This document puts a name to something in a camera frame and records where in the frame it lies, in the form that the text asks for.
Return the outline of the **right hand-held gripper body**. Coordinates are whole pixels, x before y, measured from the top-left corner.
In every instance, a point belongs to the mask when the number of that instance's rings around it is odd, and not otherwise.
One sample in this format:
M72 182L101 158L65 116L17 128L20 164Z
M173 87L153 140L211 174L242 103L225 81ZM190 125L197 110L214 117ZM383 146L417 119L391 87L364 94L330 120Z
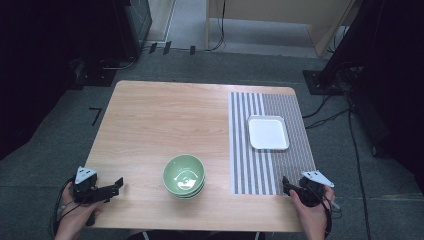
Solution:
M304 171L295 192L305 206L315 207L322 203L325 186L333 188L334 183L319 170Z

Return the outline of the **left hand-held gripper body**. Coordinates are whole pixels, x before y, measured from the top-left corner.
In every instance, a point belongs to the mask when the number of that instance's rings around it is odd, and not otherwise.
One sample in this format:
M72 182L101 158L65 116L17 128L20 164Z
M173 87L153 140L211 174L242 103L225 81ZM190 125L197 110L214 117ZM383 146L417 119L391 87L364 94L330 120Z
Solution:
M98 188L97 171L79 166L73 181L72 193L76 203L92 204L119 195L114 184Z

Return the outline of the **white square plate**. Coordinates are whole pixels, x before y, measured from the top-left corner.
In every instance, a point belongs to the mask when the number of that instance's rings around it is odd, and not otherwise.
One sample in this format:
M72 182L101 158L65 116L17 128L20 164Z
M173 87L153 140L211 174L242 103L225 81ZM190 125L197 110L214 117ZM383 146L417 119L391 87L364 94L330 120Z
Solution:
M250 144L257 150L286 150L290 145L285 120L280 116L252 115L248 132Z

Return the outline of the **person's right hand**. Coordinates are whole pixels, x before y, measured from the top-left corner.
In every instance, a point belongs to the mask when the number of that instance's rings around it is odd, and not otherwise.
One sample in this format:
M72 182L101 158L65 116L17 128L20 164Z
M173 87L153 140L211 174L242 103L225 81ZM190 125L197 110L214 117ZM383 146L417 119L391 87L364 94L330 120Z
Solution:
M335 200L335 194L332 188L324 187L325 196L323 203L315 207L307 207L301 201L297 193L291 197L297 211L298 218L304 230L304 233L326 234L327 215L331 210L331 202Z

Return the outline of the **person's left hand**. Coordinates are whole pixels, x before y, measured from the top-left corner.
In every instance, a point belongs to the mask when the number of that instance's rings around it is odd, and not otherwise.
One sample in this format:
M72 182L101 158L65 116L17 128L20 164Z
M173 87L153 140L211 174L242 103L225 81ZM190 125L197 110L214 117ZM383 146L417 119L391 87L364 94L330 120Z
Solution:
M68 183L62 193L61 203L65 205L61 214L58 232L79 232L86 227L86 223L92 214L98 215L102 202L96 202L86 206L74 203L71 191L71 183Z

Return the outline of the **grey striped placemat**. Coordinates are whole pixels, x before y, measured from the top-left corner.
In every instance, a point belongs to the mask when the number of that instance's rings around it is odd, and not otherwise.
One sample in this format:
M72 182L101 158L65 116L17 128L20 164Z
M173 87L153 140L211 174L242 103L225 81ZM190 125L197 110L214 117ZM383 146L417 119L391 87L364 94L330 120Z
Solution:
M231 191L234 194L281 195L283 176L296 184L304 171L316 169L297 98L294 95L228 94ZM280 116L290 145L286 150L257 150L249 140L252 115Z

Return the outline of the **person's dark trousers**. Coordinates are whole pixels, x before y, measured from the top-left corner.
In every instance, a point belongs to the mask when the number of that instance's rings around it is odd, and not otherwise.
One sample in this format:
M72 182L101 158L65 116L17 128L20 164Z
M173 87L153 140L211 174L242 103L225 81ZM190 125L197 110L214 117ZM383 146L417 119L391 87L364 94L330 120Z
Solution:
M152 230L132 233L126 240L266 240L261 232Z

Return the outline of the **black floor base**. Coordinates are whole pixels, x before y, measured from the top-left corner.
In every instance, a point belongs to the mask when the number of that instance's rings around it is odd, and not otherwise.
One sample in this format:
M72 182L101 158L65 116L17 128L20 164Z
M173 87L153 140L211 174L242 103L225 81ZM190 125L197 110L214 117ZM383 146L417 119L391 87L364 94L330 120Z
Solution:
M72 85L73 90L82 90L85 86L110 87L116 75L116 70L95 68L90 70L82 59L74 59L69 62L76 78Z

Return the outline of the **dark curtain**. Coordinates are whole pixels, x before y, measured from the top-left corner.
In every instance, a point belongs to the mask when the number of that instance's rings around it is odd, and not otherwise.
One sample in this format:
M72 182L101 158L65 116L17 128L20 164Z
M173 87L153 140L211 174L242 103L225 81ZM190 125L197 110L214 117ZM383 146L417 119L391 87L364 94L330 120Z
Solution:
M26 144L90 67L112 24L113 0L0 0L0 161Z
M377 1L354 96L376 147L424 190L424 0Z

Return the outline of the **black cabinet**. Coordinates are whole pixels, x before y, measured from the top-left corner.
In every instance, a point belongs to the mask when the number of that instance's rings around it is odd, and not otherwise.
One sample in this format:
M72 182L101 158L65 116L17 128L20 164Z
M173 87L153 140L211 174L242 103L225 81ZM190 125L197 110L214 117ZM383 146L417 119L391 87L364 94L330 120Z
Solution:
M117 18L120 58L139 57L152 25L148 0L113 0Z

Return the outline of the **black metal stand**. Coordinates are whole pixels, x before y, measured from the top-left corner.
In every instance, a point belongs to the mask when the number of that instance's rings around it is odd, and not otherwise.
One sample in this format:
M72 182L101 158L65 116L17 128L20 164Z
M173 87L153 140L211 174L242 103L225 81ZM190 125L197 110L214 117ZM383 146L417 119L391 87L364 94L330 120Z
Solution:
M385 3L386 0L363 0L352 25L319 74L319 88L329 88L340 70L364 63L374 46Z

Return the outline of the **light wooden partition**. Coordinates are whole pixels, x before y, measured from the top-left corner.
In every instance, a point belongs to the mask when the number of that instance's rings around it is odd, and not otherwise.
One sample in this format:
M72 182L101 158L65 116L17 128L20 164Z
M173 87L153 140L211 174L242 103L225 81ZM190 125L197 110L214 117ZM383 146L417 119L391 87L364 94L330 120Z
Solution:
M322 57L341 26L349 26L362 0L206 0L205 46L210 19L306 24L318 56Z

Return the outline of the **black stand base plate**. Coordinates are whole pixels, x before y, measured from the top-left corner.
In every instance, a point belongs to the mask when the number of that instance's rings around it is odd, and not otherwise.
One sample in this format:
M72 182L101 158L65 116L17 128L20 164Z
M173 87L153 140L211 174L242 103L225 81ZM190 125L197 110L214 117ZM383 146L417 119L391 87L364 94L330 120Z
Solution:
M322 71L303 70L304 80L311 95L341 96L344 91L337 86L337 78Z

